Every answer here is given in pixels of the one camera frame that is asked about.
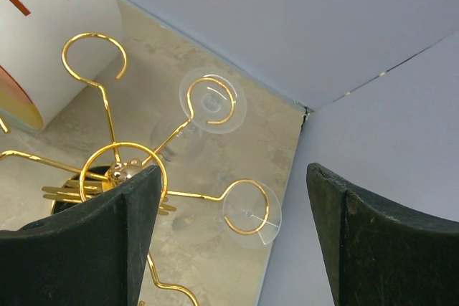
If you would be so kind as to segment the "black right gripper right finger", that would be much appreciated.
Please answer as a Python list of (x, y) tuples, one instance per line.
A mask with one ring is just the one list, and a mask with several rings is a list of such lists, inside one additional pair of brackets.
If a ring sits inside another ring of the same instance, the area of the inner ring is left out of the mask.
[(318, 163), (306, 170), (335, 305), (457, 305), (458, 223), (408, 208)]

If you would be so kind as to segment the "gold wine glass rack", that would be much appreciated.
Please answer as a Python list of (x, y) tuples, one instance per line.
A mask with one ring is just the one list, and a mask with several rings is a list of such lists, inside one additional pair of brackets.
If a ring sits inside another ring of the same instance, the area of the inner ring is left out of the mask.
[[(164, 212), (169, 212), (169, 211), (174, 211), (175, 208), (173, 206), (167, 205), (164, 203), (165, 200), (167, 200), (167, 196), (181, 196), (181, 197), (190, 197), (193, 199), (203, 199), (207, 201), (212, 201), (212, 202), (220, 202), (224, 201), (226, 197), (229, 195), (230, 191), (232, 191), (235, 187), (238, 185), (251, 185), (257, 188), (257, 190), (262, 194), (264, 200), (265, 200), (265, 214), (264, 217), (261, 220), (261, 223), (255, 227), (254, 229), (250, 230), (244, 230), (236, 227), (230, 220), (228, 216), (224, 216), (224, 221), (228, 225), (231, 230), (237, 234), (243, 235), (243, 236), (249, 236), (258, 233), (268, 222), (268, 218), (270, 215), (270, 201), (268, 198), (267, 194), (267, 189), (262, 186), (262, 184), (258, 181), (248, 179), (248, 178), (241, 178), (238, 179), (234, 182), (232, 182), (226, 189), (223, 191), (221, 196), (208, 196), (204, 194), (199, 194), (199, 193), (187, 193), (187, 192), (181, 192), (181, 191), (171, 191), (168, 188), (168, 176), (166, 172), (166, 168), (164, 166), (164, 163), (161, 161), (161, 158), (159, 157), (158, 153), (162, 148), (166, 147), (166, 145), (172, 141), (183, 129), (185, 129), (186, 126), (190, 125), (194, 121), (195, 118), (195, 112), (193, 108), (193, 103), (191, 101), (191, 94), (193, 92), (193, 89), (198, 85), (200, 82), (204, 81), (209, 81), (213, 82), (217, 85), (219, 85), (221, 88), (225, 90), (225, 92), (228, 94), (229, 99), (230, 99), (230, 109), (228, 115), (226, 117), (222, 118), (221, 120), (209, 120), (207, 123), (210, 125), (222, 125), (226, 122), (228, 122), (235, 113), (235, 108), (236, 108), (236, 92), (231, 90), (231, 86), (228, 82), (223, 81), (222, 78), (216, 77), (215, 75), (205, 75), (203, 77), (199, 77), (195, 79), (195, 81), (191, 82), (191, 84), (188, 86), (188, 89), (186, 91), (186, 103), (187, 107), (189, 109), (189, 115), (187, 116), (187, 120), (183, 122), (180, 126), (177, 127), (168, 137), (165, 139), (163, 143), (160, 144), (157, 148), (151, 150), (150, 148), (147, 148), (144, 145), (137, 144), (137, 143), (132, 143), (132, 142), (118, 142), (115, 139), (115, 131), (113, 129), (113, 119), (112, 115), (110, 112), (110, 106), (109, 106), (109, 100), (107, 96), (107, 92), (105, 88), (98, 82), (93, 81), (93, 80), (87, 80), (84, 77), (80, 76), (78, 73), (76, 73), (69, 65), (67, 61), (67, 53), (69, 51), (69, 48), (74, 44), (75, 42), (85, 39), (88, 37), (94, 37), (98, 39), (103, 39), (105, 41), (110, 42), (111, 44), (115, 45), (121, 53), (121, 56), (123, 58), (123, 66), (120, 70), (120, 72), (117, 74), (115, 77), (117, 80), (119, 80), (122, 76), (124, 76), (127, 65), (128, 65), (128, 58), (126, 55), (126, 51), (124, 48), (121, 46), (121, 44), (116, 41), (114, 38), (106, 36), (101, 33), (97, 32), (85, 32), (81, 34), (77, 34), (71, 38), (69, 38), (63, 48), (62, 48), (62, 63), (67, 70), (67, 72), (74, 77), (76, 80), (85, 83), (86, 85), (89, 85), (91, 87), (95, 87), (99, 89), (102, 95), (103, 99), (103, 104), (105, 108), (105, 114), (107, 117), (108, 121), (108, 130), (110, 134), (110, 138), (112, 140), (112, 143), (102, 147), (101, 149), (95, 151), (85, 162), (82, 168), (74, 168), (69, 165), (65, 165), (64, 163), (60, 163), (57, 161), (53, 161), (47, 158), (43, 158), (40, 156), (32, 155), (29, 153), (25, 153), (22, 151), (18, 150), (6, 150), (1, 153), (1, 159), (8, 158), (10, 156), (15, 156), (15, 157), (20, 157), (24, 158), (30, 161), (34, 161), (37, 163), (45, 164), (47, 166), (51, 166), (54, 168), (62, 169), (65, 171), (69, 171), (72, 173), (76, 173), (78, 177), (77, 181), (77, 186), (76, 189), (78, 190), (78, 194), (76, 197), (80, 199), (80, 201), (86, 202), (87, 201), (87, 191), (92, 190), (92, 186), (87, 186), (85, 181), (86, 178), (89, 176), (91, 178), (94, 178), (95, 180), (99, 180), (101, 182), (101, 191), (105, 192), (108, 191), (125, 181), (127, 181), (129, 178), (133, 177), (135, 173), (139, 173), (142, 170), (146, 168), (146, 166), (149, 164), (150, 161), (155, 161), (156, 162), (156, 167), (160, 169), (161, 172), (161, 194), (160, 194), (160, 203), (157, 209), (159, 212), (162, 214)], [(138, 150), (142, 150), (147, 154), (147, 158), (144, 159), (143, 161), (140, 161), (138, 159), (133, 159), (127, 163), (123, 162), (120, 157), (119, 153), (119, 148), (135, 148)], [(102, 154), (104, 154), (106, 151), (112, 150), (114, 154), (115, 161), (112, 163), (111, 167), (108, 169), (108, 171), (103, 174), (96, 174), (96, 173), (91, 173), (89, 172), (89, 168), (93, 164), (93, 162)]]

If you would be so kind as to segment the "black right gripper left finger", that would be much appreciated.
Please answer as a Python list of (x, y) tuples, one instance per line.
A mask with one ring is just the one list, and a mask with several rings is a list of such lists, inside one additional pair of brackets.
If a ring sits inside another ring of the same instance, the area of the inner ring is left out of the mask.
[(137, 305), (161, 195), (148, 167), (16, 231), (1, 231), (2, 305)]

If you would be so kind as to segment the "clear round wine glass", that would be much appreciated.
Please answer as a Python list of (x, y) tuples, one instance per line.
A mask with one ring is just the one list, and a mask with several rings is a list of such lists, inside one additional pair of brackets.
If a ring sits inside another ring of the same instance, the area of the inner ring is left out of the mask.
[(167, 161), (200, 154), (207, 134), (224, 135), (245, 121), (247, 98), (237, 78), (217, 67), (198, 67), (179, 85), (178, 114), (161, 119), (151, 145)]

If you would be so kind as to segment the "clear ribbed flute glass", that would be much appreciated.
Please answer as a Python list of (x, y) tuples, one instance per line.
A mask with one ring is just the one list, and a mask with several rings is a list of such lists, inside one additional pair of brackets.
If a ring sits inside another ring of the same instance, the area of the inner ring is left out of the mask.
[(201, 244), (226, 233), (246, 249), (272, 244), (282, 224), (282, 211), (274, 191), (262, 182), (241, 178), (218, 196), (185, 191), (168, 195), (194, 199), (196, 206), (180, 211), (172, 221), (174, 235)]

